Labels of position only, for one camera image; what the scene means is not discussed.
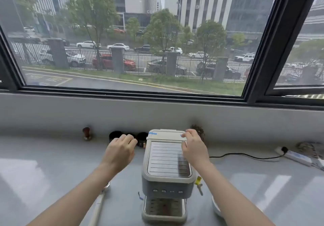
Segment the person's left hand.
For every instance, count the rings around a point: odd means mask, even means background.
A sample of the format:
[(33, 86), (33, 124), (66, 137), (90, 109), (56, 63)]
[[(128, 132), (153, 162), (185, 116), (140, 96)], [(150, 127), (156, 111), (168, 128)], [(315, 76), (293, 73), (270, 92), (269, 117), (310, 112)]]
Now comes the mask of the person's left hand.
[(132, 161), (135, 148), (124, 148), (117, 145), (108, 144), (104, 153), (101, 165), (112, 174), (121, 172)]

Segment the person's right hand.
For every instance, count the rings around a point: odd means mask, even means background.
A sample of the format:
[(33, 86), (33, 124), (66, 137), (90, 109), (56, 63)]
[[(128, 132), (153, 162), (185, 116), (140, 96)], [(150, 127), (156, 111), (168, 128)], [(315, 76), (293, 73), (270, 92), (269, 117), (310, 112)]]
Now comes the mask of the person's right hand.
[(211, 164), (205, 143), (201, 140), (196, 130), (187, 129), (182, 137), (186, 137), (189, 154), (184, 158), (198, 172)]

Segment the white water tank lid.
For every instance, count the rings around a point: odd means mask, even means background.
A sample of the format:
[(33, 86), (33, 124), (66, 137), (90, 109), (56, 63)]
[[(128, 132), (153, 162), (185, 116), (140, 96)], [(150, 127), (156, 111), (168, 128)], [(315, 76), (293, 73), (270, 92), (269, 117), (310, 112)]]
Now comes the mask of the white water tank lid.
[(182, 137), (184, 131), (181, 130), (169, 130), (169, 129), (154, 129), (150, 130), (147, 136), (147, 140), (162, 140), (162, 141), (187, 141), (186, 137)]

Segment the person's right forearm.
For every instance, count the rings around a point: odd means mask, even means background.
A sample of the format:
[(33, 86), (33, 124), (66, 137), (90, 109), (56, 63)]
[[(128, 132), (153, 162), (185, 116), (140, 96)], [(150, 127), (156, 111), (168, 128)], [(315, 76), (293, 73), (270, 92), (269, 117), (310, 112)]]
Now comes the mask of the person's right forearm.
[(275, 226), (275, 224), (209, 161), (193, 164), (208, 186), (227, 226)]

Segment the person's left forearm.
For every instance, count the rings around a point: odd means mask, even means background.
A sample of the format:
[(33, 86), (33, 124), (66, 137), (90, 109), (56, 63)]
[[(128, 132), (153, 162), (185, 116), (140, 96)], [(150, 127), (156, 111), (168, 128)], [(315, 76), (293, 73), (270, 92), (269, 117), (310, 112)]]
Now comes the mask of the person's left forearm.
[(114, 165), (100, 164), (26, 226), (79, 226), (103, 188), (120, 171)]

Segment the dark brown bristle brush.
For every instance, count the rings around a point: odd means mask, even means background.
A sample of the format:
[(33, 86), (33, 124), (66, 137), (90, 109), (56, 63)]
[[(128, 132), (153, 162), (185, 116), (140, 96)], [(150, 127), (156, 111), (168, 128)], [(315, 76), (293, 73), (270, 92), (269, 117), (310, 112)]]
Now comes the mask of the dark brown bristle brush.
[(199, 125), (193, 124), (190, 126), (191, 129), (196, 130), (197, 134), (199, 135), (199, 137), (201, 138), (202, 141), (204, 141), (205, 138), (205, 132), (203, 130), (203, 128)]

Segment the grey espresso machine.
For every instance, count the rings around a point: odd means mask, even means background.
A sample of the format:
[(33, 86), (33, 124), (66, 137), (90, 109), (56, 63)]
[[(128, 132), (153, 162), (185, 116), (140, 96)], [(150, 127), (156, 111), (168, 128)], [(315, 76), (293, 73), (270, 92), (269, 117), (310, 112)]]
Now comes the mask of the grey espresso machine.
[(142, 166), (144, 198), (188, 199), (196, 172), (184, 158), (181, 142), (148, 141)]

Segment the metal steam wand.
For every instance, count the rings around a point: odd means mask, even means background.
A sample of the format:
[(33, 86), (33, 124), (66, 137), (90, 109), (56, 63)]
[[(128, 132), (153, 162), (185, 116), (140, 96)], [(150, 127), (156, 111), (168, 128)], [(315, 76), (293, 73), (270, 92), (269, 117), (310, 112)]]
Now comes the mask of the metal steam wand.
[(198, 189), (200, 195), (203, 196), (203, 195), (204, 195), (204, 194), (203, 194), (203, 191), (202, 191), (202, 186), (203, 186), (203, 184), (202, 184), (201, 180), (202, 180), (202, 177), (197, 176), (197, 178), (196, 178), (194, 184), (196, 185), (196, 187), (197, 187), (197, 189)]

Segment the row of parked cars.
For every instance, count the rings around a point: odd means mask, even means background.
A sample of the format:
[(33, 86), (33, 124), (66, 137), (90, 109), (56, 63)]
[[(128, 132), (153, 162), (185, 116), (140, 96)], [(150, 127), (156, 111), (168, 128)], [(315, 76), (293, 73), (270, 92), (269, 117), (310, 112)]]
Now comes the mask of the row of parked cars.
[[(22, 45), (16, 45), (15, 51), (21, 56), (26, 67), (38, 67), (44, 70), (77, 72), (93, 75), (113, 74), (115, 66), (111, 50), (99, 50), (100, 61), (97, 61), (95, 49), (85, 48), (82, 45), (65, 47), (68, 68), (59, 68), (54, 61), (51, 48), (47, 44), (26, 44), (26, 56)], [(138, 76), (166, 75), (167, 56), (149, 54), (147, 51), (123, 52), (124, 73)], [(200, 54), (196, 58), (177, 57), (175, 77), (200, 78), (203, 73), (204, 62)]]

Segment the black metal fence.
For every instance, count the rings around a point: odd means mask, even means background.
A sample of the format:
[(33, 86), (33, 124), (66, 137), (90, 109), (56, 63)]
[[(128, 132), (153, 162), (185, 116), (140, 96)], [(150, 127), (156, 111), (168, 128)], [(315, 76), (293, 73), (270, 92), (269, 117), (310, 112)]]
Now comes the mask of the black metal fence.
[[(45, 69), (59, 70), (59, 63), (55, 62), (51, 48), (46, 44), (27, 43), (26, 41), (11, 41), (11, 48), (18, 62), (26, 67), (41, 67)], [(108, 50), (100, 50), (101, 64), (97, 61), (97, 53), (94, 49), (78, 49), (73, 47), (65, 48), (67, 57), (67, 70), (90, 71), (90, 72), (113, 72), (114, 65), (112, 54)], [(137, 76), (166, 75), (167, 57), (124, 52), (124, 72)], [(177, 57), (176, 77), (201, 78), (204, 74), (205, 79), (211, 79), (214, 75), (216, 60), (208, 60), (204, 63), (203, 59), (190, 59)], [(233, 62), (229, 60), (226, 65), (224, 79), (227, 82), (246, 81), (251, 64)]]

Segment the white power strip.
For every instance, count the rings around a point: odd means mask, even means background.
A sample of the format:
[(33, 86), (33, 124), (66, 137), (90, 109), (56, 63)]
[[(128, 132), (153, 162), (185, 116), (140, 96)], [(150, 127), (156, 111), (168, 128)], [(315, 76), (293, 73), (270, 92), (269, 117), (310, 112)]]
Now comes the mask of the white power strip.
[[(279, 154), (280, 156), (282, 155), (281, 147), (278, 146), (274, 149), (274, 151)], [(289, 150), (286, 155), (283, 157), (288, 158), (290, 160), (296, 161), (298, 163), (301, 163), (303, 165), (311, 167), (313, 165), (312, 159), (308, 156), (299, 154), (297, 152)]]

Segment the row of street trees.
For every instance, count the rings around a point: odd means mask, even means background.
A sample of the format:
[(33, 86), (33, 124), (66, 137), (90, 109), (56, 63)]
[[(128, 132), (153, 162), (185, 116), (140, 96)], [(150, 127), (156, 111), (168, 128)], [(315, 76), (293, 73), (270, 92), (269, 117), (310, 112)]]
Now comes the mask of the row of street trees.
[[(135, 30), (127, 26), (126, 32), (134, 32), (134, 36), (128, 36), (127, 33), (114, 33), (114, 23), (120, 16), (116, 12), (113, 0), (68, 0), (68, 18), (73, 23), (83, 25), (81, 33), (77, 31), (68, 36), (49, 36), (45, 37), (38, 33), (6, 33), (9, 42), (26, 41), (27, 43), (47, 44), (51, 48), (55, 62), (59, 63), (59, 68), (66, 69), (67, 57), (65, 47), (74, 47), (82, 45), (85, 48), (95, 49), (97, 52), (97, 61), (100, 61), (99, 50), (111, 50), (115, 71), (113, 74), (93, 75), (67, 71), (44, 70), (34, 67), (38, 72), (48, 73), (47, 81), (59, 82), (56, 86), (65, 86), (66, 83), (72, 83), (73, 78), (59, 78), (54, 74), (71, 74), (77, 78), (89, 79), (108, 79), (110, 82), (125, 80), (126, 83), (138, 81), (140, 84), (171, 85), (178, 88), (189, 88), (190, 86), (216, 86), (224, 84), (226, 87), (235, 85), (242, 87), (243, 82), (223, 81), (227, 62), (253, 64), (256, 49), (260, 42), (257, 40), (248, 40), (244, 35), (238, 37), (228, 37), (223, 26), (212, 20), (208, 20), (200, 25), (195, 33), (191, 32), (189, 27), (183, 27), (178, 19), (164, 8), (151, 16), (149, 25), (141, 37), (136, 36), (138, 25), (135, 24)], [(18, 66), (22, 66), (17, 57), (11, 52)], [(123, 52), (125, 51), (147, 51), (149, 54), (167, 56), (166, 75), (137, 76), (135, 74), (124, 73)], [(204, 63), (208, 60), (216, 60), (214, 75), (211, 79), (205, 79), (204, 74), (201, 78), (175, 77), (177, 57), (196, 58), (200, 54)]]

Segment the group of tall buildings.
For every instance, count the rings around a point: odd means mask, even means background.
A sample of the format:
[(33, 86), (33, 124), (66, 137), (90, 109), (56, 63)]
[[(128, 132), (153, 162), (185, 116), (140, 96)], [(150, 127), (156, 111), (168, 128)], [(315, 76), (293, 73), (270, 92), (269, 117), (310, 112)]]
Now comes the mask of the group of tall buildings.
[[(68, 18), (68, 0), (0, 0), (0, 25), (7, 33), (38, 33), (45, 37), (71, 37), (82, 32), (82, 23)], [(151, 16), (166, 8), (181, 26), (192, 33), (208, 20), (223, 26), (228, 37), (244, 35), (248, 40), (261, 37), (274, 0), (113, 0), (120, 16), (114, 23), (114, 33), (127, 33), (129, 23), (141, 37)]]

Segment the white handled portafilter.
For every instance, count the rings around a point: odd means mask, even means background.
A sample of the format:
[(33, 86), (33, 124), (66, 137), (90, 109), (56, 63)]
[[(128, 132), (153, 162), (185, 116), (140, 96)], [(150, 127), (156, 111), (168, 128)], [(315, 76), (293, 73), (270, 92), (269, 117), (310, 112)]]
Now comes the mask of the white handled portafilter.
[(98, 226), (99, 218), (100, 218), (100, 213), (103, 205), (103, 200), (105, 197), (106, 192), (109, 190), (110, 187), (110, 182), (107, 183), (107, 185), (103, 188), (103, 190), (100, 192), (99, 196), (95, 200), (95, 207), (91, 216), (91, 219), (89, 221), (88, 226)]

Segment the black window frame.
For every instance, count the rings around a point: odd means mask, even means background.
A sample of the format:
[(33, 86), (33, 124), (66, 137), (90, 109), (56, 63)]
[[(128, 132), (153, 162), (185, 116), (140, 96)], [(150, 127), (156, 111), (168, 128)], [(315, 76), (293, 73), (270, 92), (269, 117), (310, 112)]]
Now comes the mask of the black window frame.
[(276, 109), (324, 111), (324, 100), (286, 97), (306, 93), (322, 94), (324, 86), (275, 87), (280, 72), (293, 48), (308, 11), (314, 0), (274, 0), (265, 32), (256, 52), (243, 93), (239, 97), (201, 95), (193, 93), (165, 93), (130, 90), (87, 88), (59, 88), (57, 86), (24, 86), (8, 42), (0, 27), (0, 68), (3, 67), (11, 87), (0, 88), (0, 95), (27, 95), (47, 97), (85, 97), (107, 100), (144, 101), (180, 104), (264, 107)]

